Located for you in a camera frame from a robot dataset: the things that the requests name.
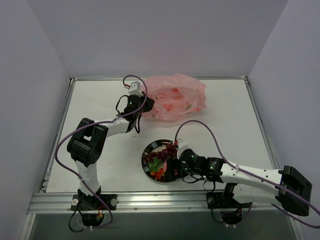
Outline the orange fake fruit with leaves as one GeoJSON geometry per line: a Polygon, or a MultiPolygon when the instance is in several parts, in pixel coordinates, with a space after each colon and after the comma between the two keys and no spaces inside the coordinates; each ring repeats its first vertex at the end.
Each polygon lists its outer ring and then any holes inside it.
{"type": "Polygon", "coordinates": [[[154,157],[148,162],[148,172],[155,181],[160,181],[165,176],[165,161],[154,157]]]}

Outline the red fake grape bunch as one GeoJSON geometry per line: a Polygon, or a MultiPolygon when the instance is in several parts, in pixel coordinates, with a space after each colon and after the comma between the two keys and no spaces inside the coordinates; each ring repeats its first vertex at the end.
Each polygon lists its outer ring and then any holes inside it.
{"type": "Polygon", "coordinates": [[[151,144],[149,145],[142,153],[142,160],[148,163],[152,158],[158,157],[163,161],[168,160],[169,158],[176,157],[176,149],[173,147],[173,143],[165,144],[151,144]]]}

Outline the pink plastic bag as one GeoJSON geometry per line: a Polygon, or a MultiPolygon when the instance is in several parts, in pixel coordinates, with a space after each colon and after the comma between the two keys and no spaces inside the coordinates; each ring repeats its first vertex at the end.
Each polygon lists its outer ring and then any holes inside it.
{"type": "Polygon", "coordinates": [[[184,74],[153,75],[144,80],[148,98],[154,100],[148,120],[175,122],[206,108],[206,85],[184,74]]]}

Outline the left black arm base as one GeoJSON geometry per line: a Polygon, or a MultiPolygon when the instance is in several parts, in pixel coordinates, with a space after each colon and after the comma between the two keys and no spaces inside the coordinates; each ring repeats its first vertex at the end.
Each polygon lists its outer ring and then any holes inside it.
{"type": "Polygon", "coordinates": [[[72,215],[68,227],[72,232],[79,233],[85,229],[101,229],[109,226],[114,221],[113,211],[118,204],[117,194],[105,194],[99,191],[95,195],[86,195],[81,191],[73,195],[70,210],[72,215]],[[71,225],[73,218],[80,216],[82,227],[74,229],[71,225]]]}

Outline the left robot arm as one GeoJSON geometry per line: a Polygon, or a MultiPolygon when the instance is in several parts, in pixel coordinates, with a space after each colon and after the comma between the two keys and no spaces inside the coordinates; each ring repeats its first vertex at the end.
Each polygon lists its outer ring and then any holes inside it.
{"type": "Polygon", "coordinates": [[[74,160],[80,184],[78,194],[83,197],[83,204],[90,210],[95,210],[101,203],[101,186],[98,182],[97,161],[100,158],[106,138],[130,132],[139,123],[143,113],[153,109],[155,101],[142,96],[127,96],[127,105],[115,119],[106,123],[91,125],[95,121],[83,118],[77,128],[86,127],[75,133],[67,144],[67,152],[74,160]]]}

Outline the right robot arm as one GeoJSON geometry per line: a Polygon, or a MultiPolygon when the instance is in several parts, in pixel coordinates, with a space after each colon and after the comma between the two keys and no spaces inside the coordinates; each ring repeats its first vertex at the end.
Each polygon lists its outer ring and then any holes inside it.
{"type": "Polygon", "coordinates": [[[225,184],[222,200],[230,207],[236,203],[262,203],[281,206],[297,216],[309,215],[312,184],[292,166],[248,167],[223,158],[199,156],[187,148],[169,157],[164,162],[164,170],[171,180],[196,175],[208,182],[225,184]]]}

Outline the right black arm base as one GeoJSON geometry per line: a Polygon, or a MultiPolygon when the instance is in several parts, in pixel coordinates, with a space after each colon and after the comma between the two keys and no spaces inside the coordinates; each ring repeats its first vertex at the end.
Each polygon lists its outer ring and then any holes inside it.
{"type": "Polygon", "coordinates": [[[250,213],[253,204],[238,203],[232,197],[223,197],[222,192],[210,191],[206,193],[207,207],[210,209],[213,221],[227,228],[236,228],[250,213]]]}

